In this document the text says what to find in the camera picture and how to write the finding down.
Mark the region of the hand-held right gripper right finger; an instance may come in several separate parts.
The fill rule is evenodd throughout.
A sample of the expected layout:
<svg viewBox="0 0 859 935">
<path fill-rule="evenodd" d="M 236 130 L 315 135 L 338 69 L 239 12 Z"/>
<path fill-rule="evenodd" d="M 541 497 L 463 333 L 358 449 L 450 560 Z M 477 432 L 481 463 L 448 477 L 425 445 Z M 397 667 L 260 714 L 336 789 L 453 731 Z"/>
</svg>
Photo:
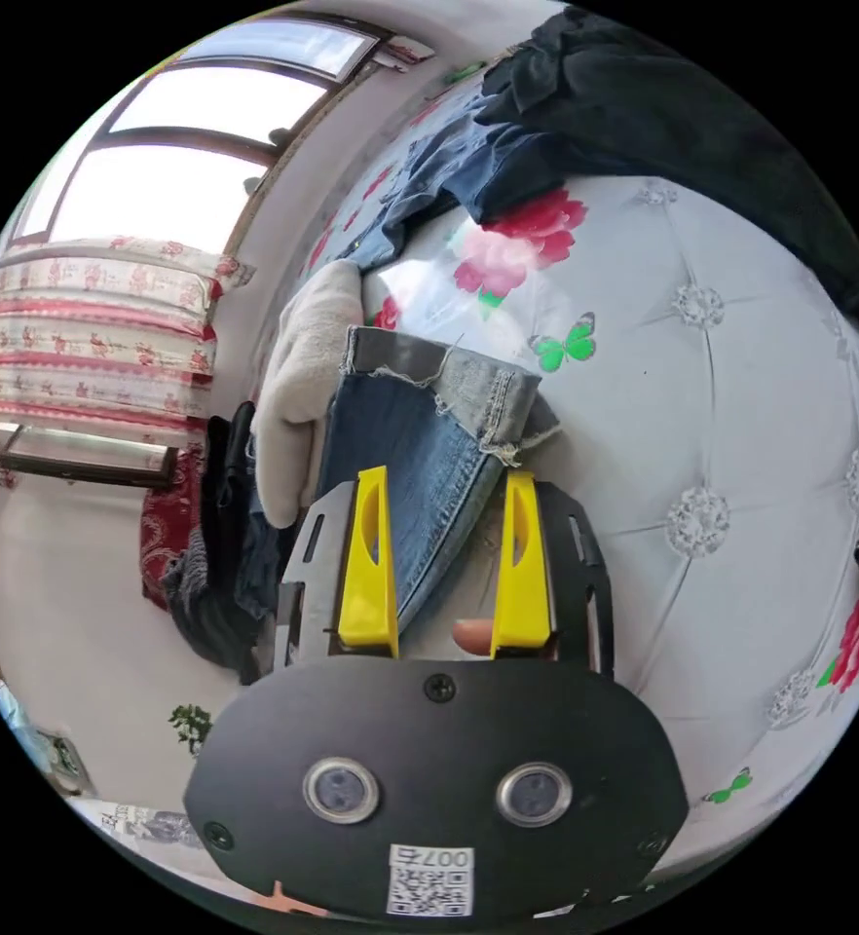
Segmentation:
<svg viewBox="0 0 859 935">
<path fill-rule="evenodd" d="M 549 584 L 538 492 L 532 473 L 506 476 L 491 657 L 540 652 L 551 636 Z"/>
</svg>

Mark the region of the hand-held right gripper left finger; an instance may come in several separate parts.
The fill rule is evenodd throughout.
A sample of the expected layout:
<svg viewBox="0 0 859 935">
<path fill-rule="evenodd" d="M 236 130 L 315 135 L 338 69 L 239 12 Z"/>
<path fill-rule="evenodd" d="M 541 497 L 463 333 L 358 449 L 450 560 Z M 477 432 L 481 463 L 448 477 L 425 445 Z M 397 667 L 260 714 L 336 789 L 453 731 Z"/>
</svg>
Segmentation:
<svg viewBox="0 0 859 935">
<path fill-rule="evenodd" d="M 358 475 L 352 507 L 338 637 L 350 652 L 397 655 L 399 631 L 385 466 Z"/>
</svg>

